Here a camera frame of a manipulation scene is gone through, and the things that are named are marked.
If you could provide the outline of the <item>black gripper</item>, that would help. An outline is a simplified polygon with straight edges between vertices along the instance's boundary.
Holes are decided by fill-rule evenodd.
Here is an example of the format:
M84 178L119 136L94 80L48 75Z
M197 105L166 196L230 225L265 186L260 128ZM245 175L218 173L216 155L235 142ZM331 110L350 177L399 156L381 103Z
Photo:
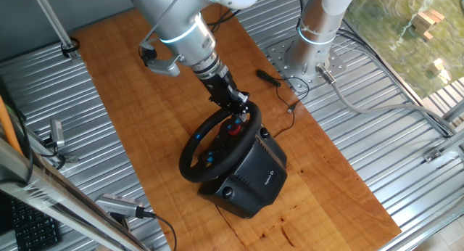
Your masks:
M210 99L222 109L233 115L246 112L249 94L236 91L236 84L229 69L224 64L219 64L212 72L199 77L199 79L209 91Z

